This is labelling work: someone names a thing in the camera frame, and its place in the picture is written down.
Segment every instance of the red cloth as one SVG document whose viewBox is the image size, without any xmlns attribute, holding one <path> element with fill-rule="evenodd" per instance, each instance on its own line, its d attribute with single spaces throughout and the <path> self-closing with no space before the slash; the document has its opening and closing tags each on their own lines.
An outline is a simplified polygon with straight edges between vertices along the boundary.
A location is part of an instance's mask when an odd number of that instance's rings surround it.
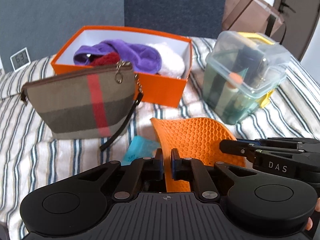
<svg viewBox="0 0 320 240">
<path fill-rule="evenodd" d="M 102 66 L 102 65 L 110 65 L 116 64 L 120 61 L 120 56 L 116 52 L 110 52 L 102 57 L 98 57 L 94 59 L 89 65 L 90 66 Z"/>
</svg>

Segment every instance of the brown door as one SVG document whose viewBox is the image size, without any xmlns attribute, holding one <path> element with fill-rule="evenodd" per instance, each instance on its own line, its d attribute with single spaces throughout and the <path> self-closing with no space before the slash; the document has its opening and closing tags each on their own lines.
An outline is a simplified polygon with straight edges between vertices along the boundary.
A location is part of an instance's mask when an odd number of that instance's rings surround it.
<svg viewBox="0 0 320 240">
<path fill-rule="evenodd" d="M 301 60 L 319 19 L 320 0 L 275 0 L 273 6 L 283 12 L 287 25 L 283 46 Z M 273 38 L 281 40 L 283 32 L 284 26 Z"/>
</svg>

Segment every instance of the bed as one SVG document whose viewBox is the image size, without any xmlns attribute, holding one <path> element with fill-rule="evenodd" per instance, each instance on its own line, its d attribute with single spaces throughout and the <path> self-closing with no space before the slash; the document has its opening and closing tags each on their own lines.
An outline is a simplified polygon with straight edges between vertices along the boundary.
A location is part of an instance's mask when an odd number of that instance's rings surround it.
<svg viewBox="0 0 320 240">
<path fill-rule="evenodd" d="M 201 98 L 205 57 L 214 43 L 212 39 L 192 39 L 192 71 L 178 108 L 141 103 L 125 135 L 103 153 L 99 146 L 107 138 L 55 140 L 31 104 L 25 106 L 20 101 L 25 82 L 54 75 L 50 65 L 53 57 L 34 61 L 16 73 L 1 73 L 0 222 L 8 227 L 11 240 L 28 233 L 19 206 L 29 192 L 109 160 L 122 160 L 135 135 L 156 140 L 150 118 L 210 117 L 219 121 Z M 292 58 L 288 77 L 272 94 L 271 103 L 227 127 L 237 138 L 320 138 L 320 86 Z"/>
</svg>

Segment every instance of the orange honeycomb mat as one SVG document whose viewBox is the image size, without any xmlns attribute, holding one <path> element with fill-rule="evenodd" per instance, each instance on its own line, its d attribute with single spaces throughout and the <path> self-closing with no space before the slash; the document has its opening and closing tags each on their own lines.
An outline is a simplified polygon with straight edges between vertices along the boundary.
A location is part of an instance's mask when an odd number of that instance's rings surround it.
<svg viewBox="0 0 320 240">
<path fill-rule="evenodd" d="M 161 120 L 151 118 L 151 122 L 161 144 L 164 158 L 164 175 L 167 192 L 189 192 L 187 181 L 174 181 L 171 174 L 171 149 L 177 148 L 181 158 L 191 157 L 201 160 L 204 165 L 218 161 L 245 167 L 241 156 L 222 153 L 219 143 L 223 139 L 236 140 L 222 123 L 211 118 L 190 118 L 181 120 Z"/>
</svg>

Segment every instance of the human hand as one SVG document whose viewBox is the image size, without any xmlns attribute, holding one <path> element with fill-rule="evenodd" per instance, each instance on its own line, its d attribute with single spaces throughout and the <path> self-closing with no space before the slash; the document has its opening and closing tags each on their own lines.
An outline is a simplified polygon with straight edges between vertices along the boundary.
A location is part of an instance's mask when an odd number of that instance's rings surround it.
<svg viewBox="0 0 320 240">
<path fill-rule="evenodd" d="M 315 210 L 317 212 L 320 212 L 320 198 L 318 198 Z M 312 222 L 311 218 L 308 218 L 308 223 L 307 223 L 307 226 L 306 226 L 306 230 L 309 231 L 312 228 L 312 226 L 313 226 L 313 222 Z"/>
</svg>

